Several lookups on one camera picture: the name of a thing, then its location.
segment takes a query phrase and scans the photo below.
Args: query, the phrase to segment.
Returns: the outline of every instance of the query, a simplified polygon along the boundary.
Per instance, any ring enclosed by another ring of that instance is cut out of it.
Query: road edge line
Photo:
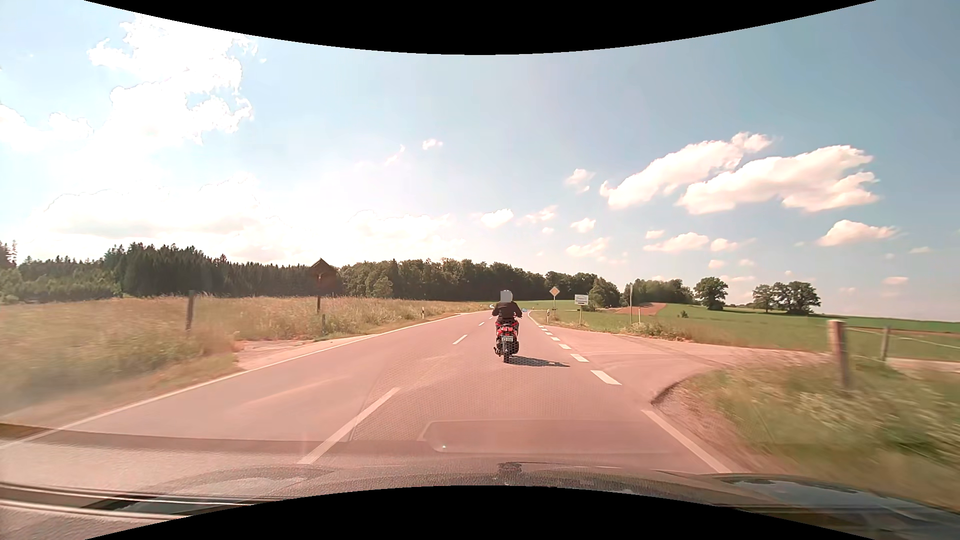
[[[344,347],[345,345],[352,345],[352,344],[354,344],[354,343],[359,343],[359,342],[361,342],[361,341],[366,341],[366,340],[368,340],[368,339],[377,337],[377,336],[379,336],[379,335],[387,335],[388,333],[394,333],[395,331],[403,331],[403,330],[407,330],[407,329],[412,329],[412,328],[416,328],[416,327],[421,327],[421,326],[423,326],[423,325],[429,325],[429,324],[431,324],[431,323],[438,323],[438,322],[440,322],[440,321],[448,321],[448,320],[450,320],[450,319],[455,319],[455,318],[460,317],[460,316],[462,316],[462,315],[470,315],[470,314],[471,314],[471,313],[457,313],[457,314],[455,314],[455,315],[451,315],[451,316],[449,316],[449,317],[444,317],[444,318],[442,318],[442,319],[434,319],[434,320],[432,320],[432,321],[426,321],[425,323],[417,323],[416,325],[410,325],[410,326],[408,326],[408,327],[398,328],[398,329],[394,329],[394,330],[391,330],[391,331],[384,331],[384,332],[381,332],[381,333],[372,333],[372,334],[370,334],[370,335],[365,335],[365,336],[361,337],[360,339],[355,339],[355,340],[353,340],[353,341],[349,341],[348,343],[340,343],[340,344],[338,344],[338,345],[334,345],[333,347],[327,347],[326,349],[320,349],[319,351],[314,351],[314,352],[312,352],[312,353],[306,353],[306,354],[303,354],[303,355],[300,355],[300,356],[294,356],[294,357],[292,357],[292,358],[287,358],[287,359],[285,359],[285,360],[276,361],[276,362],[274,362],[274,363],[272,363],[272,364],[267,364],[267,365],[255,367],[255,368],[253,368],[253,369],[244,370],[244,371],[240,371],[240,372],[237,372],[237,373],[231,373],[231,374],[229,374],[229,375],[224,375],[224,376],[222,376],[222,377],[218,377],[217,379],[213,379],[213,380],[207,380],[207,381],[204,381],[204,382],[199,382],[199,383],[194,384],[194,385],[192,385],[192,386],[187,386],[186,388],[181,388],[180,390],[174,390],[173,392],[167,392],[166,394],[161,394],[161,395],[159,395],[159,396],[153,396],[153,398],[147,398],[146,400],[141,400],[141,401],[136,402],[136,403],[132,403],[132,404],[129,404],[129,405],[123,405],[123,406],[117,407],[117,408],[115,408],[115,409],[111,409],[111,410],[108,410],[108,411],[105,411],[105,412],[101,412],[100,414],[95,414],[95,415],[93,415],[93,416],[89,416],[89,417],[87,417],[87,418],[83,418],[83,419],[81,419],[81,420],[77,420],[77,421],[75,421],[75,422],[71,422],[71,423],[69,423],[69,424],[60,426],[60,427],[58,427],[58,428],[49,428],[49,429],[46,430],[46,431],[42,431],[42,432],[40,432],[40,433],[35,433],[35,434],[33,434],[33,435],[24,437],[24,438],[22,438],[22,439],[15,439],[15,440],[10,441],[10,442],[8,442],[8,443],[0,444],[0,450],[6,450],[7,448],[9,448],[9,447],[11,447],[11,446],[13,446],[13,445],[16,445],[16,444],[18,444],[18,443],[28,443],[28,442],[37,440],[37,439],[40,438],[40,437],[45,437],[45,436],[47,436],[47,435],[49,435],[49,434],[51,434],[51,433],[55,433],[55,432],[57,432],[57,431],[69,430],[69,429],[71,429],[71,428],[75,428],[76,426],[79,426],[80,424],[86,424],[87,422],[93,422],[94,420],[100,420],[101,418],[107,417],[107,416],[109,416],[109,415],[111,415],[111,414],[116,414],[116,413],[118,413],[118,412],[123,412],[123,411],[125,411],[125,410],[129,410],[129,409],[132,409],[132,408],[141,406],[141,405],[146,405],[146,404],[151,404],[151,403],[153,403],[153,402],[158,402],[158,401],[160,401],[160,400],[163,400],[163,399],[166,399],[166,398],[170,398],[170,397],[176,396],[176,395],[178,395],[178,394],[182,394],[182,393],[184,393],[184,392],[188,392],[188,391],[190,391],[190,390],[196,390],[197,388],[201,388],[201,387],[204,387],[204,386],[213,384],[214,382],[220,382],[221,380],[233,379],[234,377],[240,377],[241,375],[244,375],[244,374],[247,374],[247,373],[254,373],[254,372],[260,371],[261,369],[265,369],[265,368],[268,368],[268,367],[276,366],[276,365],[279,365],[279,364],[282,364],[282,363],[285,363],[285,362],[289,362],[289,361],[291,361],[291,360],[296,360],[296,359],[299,359],[299,358],[303,358],[303,357],[306,357],[306,356],[318,355],[318,354],[323,353],[323,352],[325,352],[325,351],[332,351],[332,350],[334,350],[334,349],[337,349],[337,348],[340,348],[340,347]]]
[[[710,455],[706,450],[700,448],[697,443],[693,442],[683,433],[680,433],[679,430],[674,428],[667,422],[663,417],[657,414],[655,410],[643,409],[643,414],[646,414],[651,420],[653,420],[658,426],[660,426],[664,431],[669,433],[673,438],[677,439],[680,444],[684,445],[687,450],[693,452],[697,457],[702,459],[711,469],[720,474],[731,473],[732,471],[727,468],[726,465],[721,463],[717,458]]]
[[[297,461],[298,465],[312,465],[314,461],[320,459],[321,455],[326,454],[327,450],[333,448],[333,445],[340,442],[341,439],[347,436],[348,433],[353,431],[357,426],[360,425],[368,416],[373,414],[373,412],[380,408],[381,405],[387,403],[387,400],[392,398],[395,393],[400,391],[400,387],[397,386],[387,392],[386,394],[380,396],[380,399],[376,400],[370,404],[367,408],[360,411],[359,414],[350,418],[346,424],[343,424],[338,430],[334,431],[332,435],[326,438],[326,440],[320,444],[317,448],[310,451],[309,454],[301,457]]]

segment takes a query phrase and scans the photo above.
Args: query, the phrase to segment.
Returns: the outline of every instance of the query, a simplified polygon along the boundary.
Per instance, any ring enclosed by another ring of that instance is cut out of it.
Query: black jacket
[[[523,310],[516,302],[498,302],[491,315],[496,315],[498,321],[509,321],[514,317],[523,317]]]

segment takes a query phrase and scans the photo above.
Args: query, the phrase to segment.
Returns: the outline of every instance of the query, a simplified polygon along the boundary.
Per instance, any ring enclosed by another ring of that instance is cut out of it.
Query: windshield
[[[0,481],[960,508],[958,15],[446,56],[0,4]],[[847,500],[788,483],[715,489]]]

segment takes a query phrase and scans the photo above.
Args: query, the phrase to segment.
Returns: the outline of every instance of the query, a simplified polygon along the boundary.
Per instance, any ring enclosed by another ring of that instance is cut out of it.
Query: green field
[[[521,307],[545,309],[552,301],[518,302]],[[551,323],[577,325],[579,313],[571,300],[557,301],[556,318]],[[688,318],[681,318],[686,311]],[[543,322],[545,313],[535,313]],[[656,327],[657,333],[667,329],[668,335],[716,345],[783,349],[791,351],[825,352],[828,349],[827,321],[824,315],[797,316],[784,313],[764,313],[742,307],[723,311],[707,311],[700,306],[668,304],[656,316],[640,316],[640,322]],[[593,331],[632,331],[649,334],[649,327],[630,326],[630,315],[608,312],[583,313],[583,321]],[[960,324],[928,323],[901,319],[847,317],[848,326],[880,329],[889,324],[892,329],[907,331],[938,331],[951,329],[956,336],[917,334],[894,331],[887,351],[889,357],[960,361]],[[879,356],[881,331],[847,331],[848,351],[854,357]]]

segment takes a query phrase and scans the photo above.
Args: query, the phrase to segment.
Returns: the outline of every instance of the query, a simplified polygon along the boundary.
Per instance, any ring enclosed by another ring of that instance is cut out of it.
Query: grass field
[[[552,301],[518,302],[521,307],[545,309]],[[577,325],[580,314],[573,301],[557,301],[556,317],[551,323],[565,326]],[[686,311],[688,318],[681,318]],[[539,321],[545,321],[545,312],[535,312]],[[643,335],[667,336],[688,339],[698,343],[752,347],[758,349],[784,349],[791,351],[825,352],[828,349],[827,320],[829,317],[809,317],[764,313],[761,310],[731,308],[723,311],[708,311],[700,306],[668,304],[655,316],[634,316],[635,325],[630,327],[630,315],[603,311],[583,313],[583,321],[589,330],[633,332]],[[953,329],[957,323],[926,323],[900,319],[848,317],[848,326],[880,329],[885,324],[891,328],[908,331],[923,329]],[[847,348],[851,356],[874,358],[879,356],[882,332],[848,330]],[[930,360],[960,361],[960,333],[915,334],[892,331],[887,350],[889,357]]]
[[[112,299],[0,307],[0,412],[142,376],[185,360],[198,373],[230,368],[235,340],[320,339],[371,333],[487,308],[477,303],[324,299],[327,334],[312,298]]]
[[[675,391],[721,413],[788,472],[960,509],[960,376],[908,377],[863,361],[853,380],[844,394],[828,363],[766,365],[706,373]]]

